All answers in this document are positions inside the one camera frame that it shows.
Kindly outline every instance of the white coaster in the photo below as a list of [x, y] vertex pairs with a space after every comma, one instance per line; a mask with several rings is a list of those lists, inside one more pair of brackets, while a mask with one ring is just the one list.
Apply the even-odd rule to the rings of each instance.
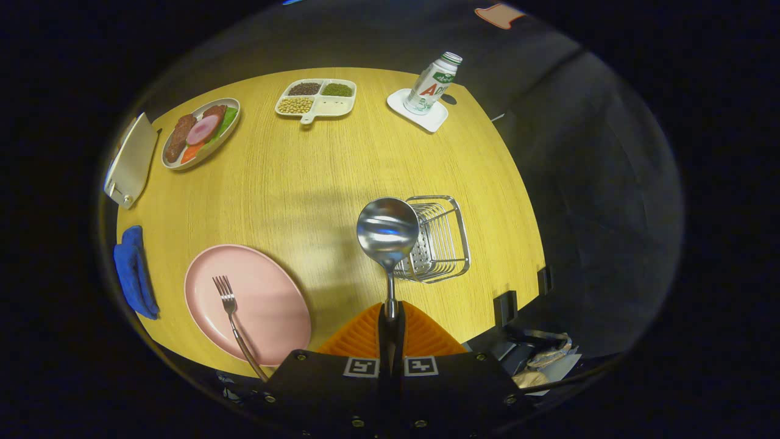
[[406, 117], [408, 120], [411, 120], [417, 125], [420, 125], [431, 133], [435, 133], [436, 130], [438, 130], [438, 128], [444, 123], [444, 121], [447, 120], [447, 116], [449, 116], [447, 108], [444, 107], [441, 102], [435, 102], [434, 106], [431, 107], [431, 111], [428, 114], [422, 116], [419, 114], [414, 114], [403, 106], [403, 100], [406, 98], [406, 96], [409, 96], [410, 91], [412, 91], [411, 88], [402, 88], [392, 95], [389, 95], [388, 105], [390, 105], [390, 108], [395, 110], [395, 112], [401, 116]]

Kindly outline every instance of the black bean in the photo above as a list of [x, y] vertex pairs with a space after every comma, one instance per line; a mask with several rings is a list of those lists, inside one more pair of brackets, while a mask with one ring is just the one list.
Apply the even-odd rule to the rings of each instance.
[[315, 95], [320, 90], [320, 84], [316, 82], [303, 82], [291, 88], [288, 95], [301, 96], [301, 95]]

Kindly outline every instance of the white cutting board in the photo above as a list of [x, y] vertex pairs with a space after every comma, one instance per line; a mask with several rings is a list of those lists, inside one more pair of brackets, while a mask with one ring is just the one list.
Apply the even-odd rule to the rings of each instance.
[[142, 112], [131, 123], [119, 154], [108, 169], [103, 191], [125, 209], [133, 206], [146, 186], [157, 137], [157, 131]]

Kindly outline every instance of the soybean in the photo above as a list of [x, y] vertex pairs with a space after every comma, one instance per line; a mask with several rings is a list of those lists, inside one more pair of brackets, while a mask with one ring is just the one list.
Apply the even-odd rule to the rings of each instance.
[[314, 101], [309, 98], [285, 98], [279, 102], [279, 112], [286, 114], [304, 114], [311, 110]]

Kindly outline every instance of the white plate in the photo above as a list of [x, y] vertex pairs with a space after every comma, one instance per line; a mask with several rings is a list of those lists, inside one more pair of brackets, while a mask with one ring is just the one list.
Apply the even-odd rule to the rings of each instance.
[[[317, 91], [317, 94], [293, 95], [293, 96], [289, 95], [290, 89], [304, 82], [316, 82], [317, 84], [320, 84], [320, 89]], [[352, 88], [352, 96], [348, 98], [346, 96], [324, 96], [322, 94], [322, 91], [325, 89], [325, 87], [328, 86], [328, 84], [347, 85], [349, 86], [349, 88]], [[314, 101], [314, 104], [312, 104], [309, 112], [305, 112], [304, 114], [290, 114], [287, 112], [280, 112], [279, 104], [282, 103], [282, 99], [284, 98], [309, 98]], [[355, 98], [357, 98], [357, 86], [351, 80], [328, 79], [328, 78], [302, 79], [302, 80], [297, 80], [287, 86], [285, 92], [282, 93], [282, 95], [279, 96], [279, 99], [276, 101], [274, 110], [276, 110], [276, 114], [279, 114], [280, 116], [300, 117], [300, 122], [303, 125], [308, 125], [309, 123], [312, 123], [314, 121], [314, 118], [317, 116], [319, 117], [344, 116], [348, 112], [352, 111], [352, 107], [355, 106]], [[334, 106], [335, 108], [330, 108], [330, 109], [326, 108], [329, 105]]]
[[233, 121], [230, 123], [228, 129], [225, 130], [225, 132], [222, 133], [221, 136], [219, 136], [219, 139], [217, 139], [217, 141], [214, 142], [214, 144], [212, 144], [208, 148], [205, 147], [201, 148], [200, 151], [198, 151], [197, 154], [195, 155], [194, 159], [184, 164], [182, 164], [182, 157], [184, 156], [184, 152], [187, 150], [187, 148], [189, 148], [189, 146], [185, 147], [182, 150], [181, 154], [179, 154], [179, 157], [176, 158], [175, 162], [171, 163], [165, 159], [165, 150], [168, 149], [168, 145], [171, 144], [171, 136], [173, 135], [173, 130], [171, 130], [171, 133], [168, 134], [168, 140], [165, 141], [165, 145], [163, 146], [162, 153], [161, 153], [162, 164], [166, 168], [170, 170], [180, 171], [195, 166], [199, 162], [202, 162], [203, 159], [208, 157], [212, 152], [216, 151], [217, 148], [219, 148], [220, 145], [222, 145], [222, 143], [225, 142], [225, 139], [228, 138], [230, 133], [233, 132], [233, 130], [236, 128], [236, 124], [238, 124], [239, 122], [239, 117], [241, 117], [241, 104], [239, 104], [239, 102], [233, 98], [222, 98], [222, 99], [217, 99], [216, 101], [209, 102], [206, 105], [202, 105], [199, 109], [193, 111], [191, 114], [195, 116], [196, 119], [201, 120], [203, 119], [203, 112], [213, 107], [214, 105], [227, 105], [230, 108], [234, 108], [238, 110], [238, 112], [236, 113], [236, 118], [233, 119]]

